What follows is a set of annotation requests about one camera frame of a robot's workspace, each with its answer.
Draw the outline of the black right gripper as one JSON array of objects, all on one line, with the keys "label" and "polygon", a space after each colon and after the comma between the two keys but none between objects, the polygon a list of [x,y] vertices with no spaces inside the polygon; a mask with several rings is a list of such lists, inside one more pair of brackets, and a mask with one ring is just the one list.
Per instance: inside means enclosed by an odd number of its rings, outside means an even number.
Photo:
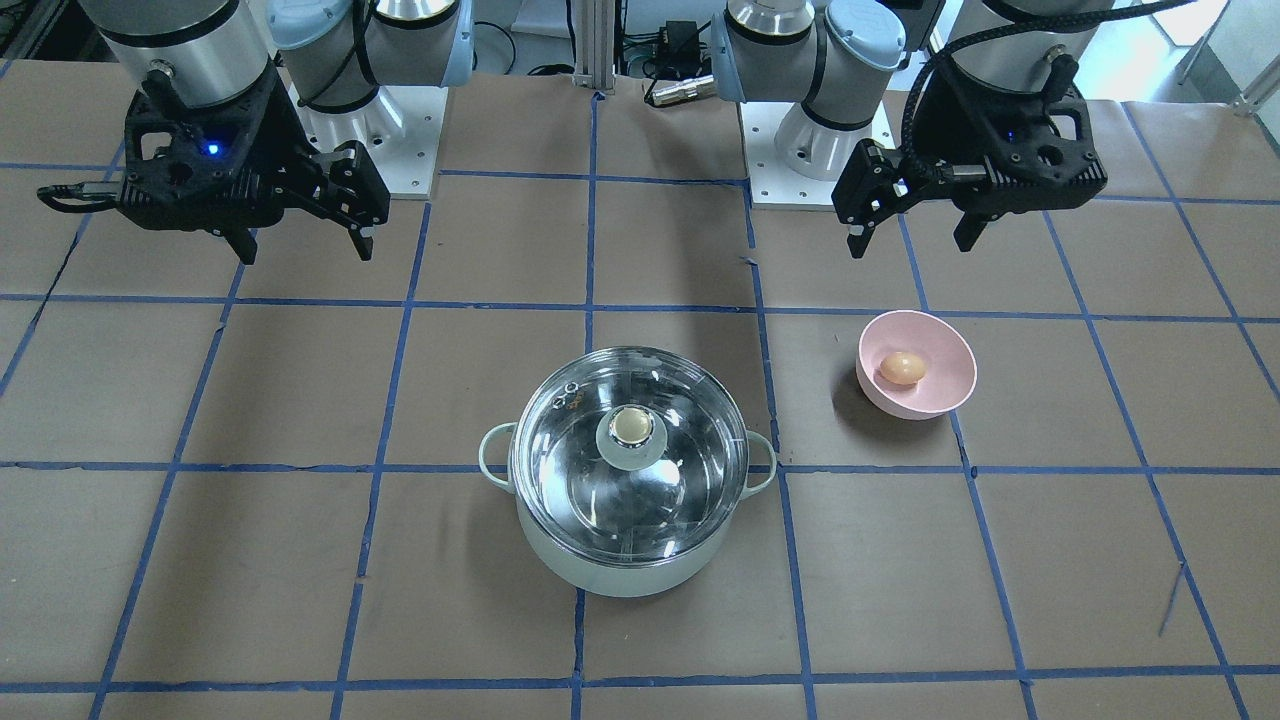
[{"label": "black right gripper", "polygon": [[150,69],[125,114],[125,168],[118,210],[148,231],[216,231],[244,266],[250,231],[287,208],[346,228],[362,261],[390,210],[390,191],[361,141],[317,152],[275,67],[223,102],[195,108],[177,76]]}]

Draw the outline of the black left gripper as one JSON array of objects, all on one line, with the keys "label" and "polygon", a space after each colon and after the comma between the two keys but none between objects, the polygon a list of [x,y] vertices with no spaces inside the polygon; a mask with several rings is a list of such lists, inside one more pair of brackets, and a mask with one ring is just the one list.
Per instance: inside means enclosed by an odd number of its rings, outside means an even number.
[{"label": "black left gripper", "polygon": [[[945,59],[915,110],[915,155],[951,188],[964,211],[955,225],[960,252],[1006,213],[1075,209],[1102,192],[1108,176],[1074,78],[1078,61],[1060,55],[1041,87],[1010,92],[988,86]],[[861,259],[876,228],[922,199],[925,174],[896,149],[872,138],[854,146],[832,191],[847,247]]]}]

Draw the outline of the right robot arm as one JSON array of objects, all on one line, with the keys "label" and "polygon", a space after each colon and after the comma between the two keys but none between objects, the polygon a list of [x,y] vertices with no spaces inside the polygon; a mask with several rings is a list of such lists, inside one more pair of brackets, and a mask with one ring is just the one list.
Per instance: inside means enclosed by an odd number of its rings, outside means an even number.
[{"label": "right robot arm", "polygon": [[137,82],[118,181],[41,192],[60,211],[119,211],[202,231],[246,265],[289,209],[340,225],[362,260],[388,222],[384,170],[412,135],[396,88],[474,73],[470,1],[86,1]]}]

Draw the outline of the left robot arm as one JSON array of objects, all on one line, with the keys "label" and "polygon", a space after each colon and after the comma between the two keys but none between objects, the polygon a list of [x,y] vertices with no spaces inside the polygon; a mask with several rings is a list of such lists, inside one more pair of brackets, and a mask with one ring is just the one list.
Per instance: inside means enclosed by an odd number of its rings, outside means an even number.
[{"label": "left robot arm", "polygon": [[827,174],[861,258],[874,232],[925,200],[963,213],[957,247],[1007,214],[1070,210],[1105,190],[1079,60],[1110,1],[965,1],[920,69],[895,149],[869,135],[914,50],[897,3],[728,1],[710,19],[712,74],[731,102],[787,102],[800,132],[847,136]]}]

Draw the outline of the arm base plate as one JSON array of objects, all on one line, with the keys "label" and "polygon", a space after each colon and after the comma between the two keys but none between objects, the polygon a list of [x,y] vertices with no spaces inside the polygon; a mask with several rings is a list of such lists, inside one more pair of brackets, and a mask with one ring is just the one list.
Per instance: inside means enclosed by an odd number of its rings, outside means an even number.
[{"label": "arm base plate", "polygon": [[449,90],[383,86],[364,108],[342,114],[300,109],[316,147],[332,151],[357,140],[369,150],[393,199],[433,196]]},{"label": "arm base plate", "polygon": [[739,105],[751,204],[756,208],[831,211],[831,195],[858,141],[896,146],[884,105],[860,129],[818,124],[799,102]]}]

